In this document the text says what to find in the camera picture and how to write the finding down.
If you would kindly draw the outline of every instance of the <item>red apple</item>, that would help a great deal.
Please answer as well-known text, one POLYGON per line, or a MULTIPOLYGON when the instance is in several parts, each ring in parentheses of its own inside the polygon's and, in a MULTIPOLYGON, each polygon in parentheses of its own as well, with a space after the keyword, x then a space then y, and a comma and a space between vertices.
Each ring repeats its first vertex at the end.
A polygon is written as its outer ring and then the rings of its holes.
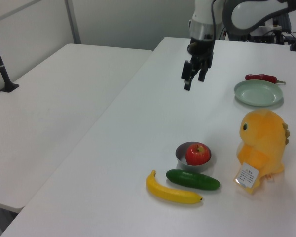
POLYGON ((185 159, 189 165, 205 164, 211 158, 211 151, 203 143, 194 143, 186 151, 185 159))

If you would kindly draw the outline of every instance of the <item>tag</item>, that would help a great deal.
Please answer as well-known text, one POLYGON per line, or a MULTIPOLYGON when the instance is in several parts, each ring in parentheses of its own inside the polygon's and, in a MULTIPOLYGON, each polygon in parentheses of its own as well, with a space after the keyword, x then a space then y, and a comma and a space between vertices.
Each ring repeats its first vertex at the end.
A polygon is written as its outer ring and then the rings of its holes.
POLYGON ((247 163, 243 163, 235 181, 244 188, 252 188, 258 177, 259 171, 247 163))

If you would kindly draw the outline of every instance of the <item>toy vegetable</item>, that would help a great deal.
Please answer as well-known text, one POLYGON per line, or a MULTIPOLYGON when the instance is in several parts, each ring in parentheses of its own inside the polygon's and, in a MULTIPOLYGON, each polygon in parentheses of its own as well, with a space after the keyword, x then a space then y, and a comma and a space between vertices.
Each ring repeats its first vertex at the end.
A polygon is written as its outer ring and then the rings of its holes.
POLYGON ((281 161, 289 135, 287 124, 271 110, 258 109, 245 115, 240 126, 242 143, 237 157, 241 164, 245 162, 259 171, 253 186, 246 187, 246 191, 252 193, 265 175, 284 170, 281 161))
POLYGON ((276 84, 276 83, 283 83, 284 85, 286 84, 285 81, 278 80, 275 76, 270 76, 266 74, 258 74, 258 75, 248 74, 245 76, 245 80, 264 80, 273 84, 276 84))

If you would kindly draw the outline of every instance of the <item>green plate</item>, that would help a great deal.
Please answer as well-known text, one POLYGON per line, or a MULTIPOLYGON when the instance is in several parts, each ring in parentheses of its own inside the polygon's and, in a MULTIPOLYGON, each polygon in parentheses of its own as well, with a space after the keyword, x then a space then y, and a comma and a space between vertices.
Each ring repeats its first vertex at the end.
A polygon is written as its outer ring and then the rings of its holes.
POLYGON ((283 98, 278 85, 263 80, 245 80, 234 89, 235 97, 241 102, 253 106, 270 106, 283 98))

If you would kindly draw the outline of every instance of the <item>red chili pepper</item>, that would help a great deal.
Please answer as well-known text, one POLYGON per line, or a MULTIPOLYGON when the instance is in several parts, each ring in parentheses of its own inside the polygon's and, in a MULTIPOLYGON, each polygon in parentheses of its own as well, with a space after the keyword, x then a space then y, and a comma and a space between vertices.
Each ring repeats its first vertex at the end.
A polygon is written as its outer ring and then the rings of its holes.
POLYGON ((258 74, 258 75, 248 74, 245 76, 245 80, 264 80, 274 84, 276 83, 283 83, 284 85, 286 84, 285 81, 280 81, 274 76, 265 75, 265 74, 258 74))

